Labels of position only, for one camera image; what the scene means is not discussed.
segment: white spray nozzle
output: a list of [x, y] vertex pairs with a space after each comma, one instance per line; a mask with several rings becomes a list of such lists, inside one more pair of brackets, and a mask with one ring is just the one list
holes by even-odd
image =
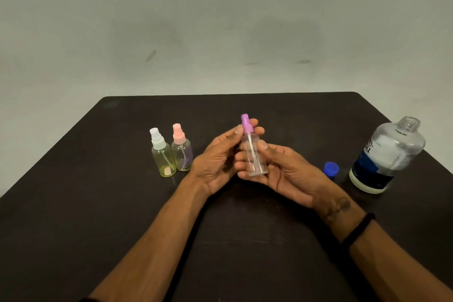
[[151, 133], [151, 142], [153, 143], [153, 147], [155, 149], [164, 149], [165, 148], [165, 140], [163, 136], [159, 133], [158, 128], [150, 129]]

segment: blue label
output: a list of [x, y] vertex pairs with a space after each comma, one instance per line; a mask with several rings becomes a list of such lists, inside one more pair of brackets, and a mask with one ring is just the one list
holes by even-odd
[[378, 173], [378, 170], [379, 168], [364, 151], [352, 166], [352, 173], [362, 184], [373, 189], [384, 189], [393, 177]]

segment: pink spray nozzle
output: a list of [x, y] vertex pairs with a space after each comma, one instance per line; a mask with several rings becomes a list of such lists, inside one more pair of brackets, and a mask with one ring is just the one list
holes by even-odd
[[186, 141], [186, 135], [181, 129], [181, 125], [179, 123], [175, 123], [173, 125], [173, 140], [177, 145], [182, 145]]
[[242, 120], [242, 127], [244, 128], [244, 134], [253, 133], [254, 130], [253, 130], [252, 124], [250, 123], [249, 115], [247, 115], [246, 113], [243, 114], [241, 116], [241, 120]]

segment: clear plastic spray bottle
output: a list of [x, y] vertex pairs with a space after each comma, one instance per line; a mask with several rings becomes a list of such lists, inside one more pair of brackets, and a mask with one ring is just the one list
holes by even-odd
[[192, 146], [190, 141], [186, 139], [179, 123], [173, 125], [173, 140], [171, 150], [176, 168], [180, 171], [188, 171], [192, 167], [193, 161]]
[[176, 172], [176, 165], [173, 160], [170, 145], [165, 142], [158, 128], [150, 130], [151, 141], [153, 142], [153, 156], [157, 168], [162, 177], [171, 177]]
[[242, 146], [247, 153], [249, 176], [259, 176], [267, 173], [266, 162], [262, 159], [258, 152], [257, 142], [260, 139], [253, 130], [253, 125], [250, 123], [249, 115], [246, 113], [241, 116], [242, 127], [244, 128], [244, 136], [241, 139]]
[[426, 142], [419, 126], [420, 120], [406, 116], [377, 127], [349, 171], [353, 184], [368, 193], [384, 192], [394, 175], [423, 150]]

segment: person's right hand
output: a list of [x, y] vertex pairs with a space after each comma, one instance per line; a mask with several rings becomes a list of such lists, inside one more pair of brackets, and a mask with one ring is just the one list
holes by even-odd
[[308, 208], [313, 208], [314, 199], [332, 185], [332, 181], [320, 169], [291, 148], [259, 140], [258, 151], [268, 164], [268, 173], [250, 177], [247, 172], [247, 154], [240, 151], [235, 155], [234, 165], [239, 178], [267, 185]]

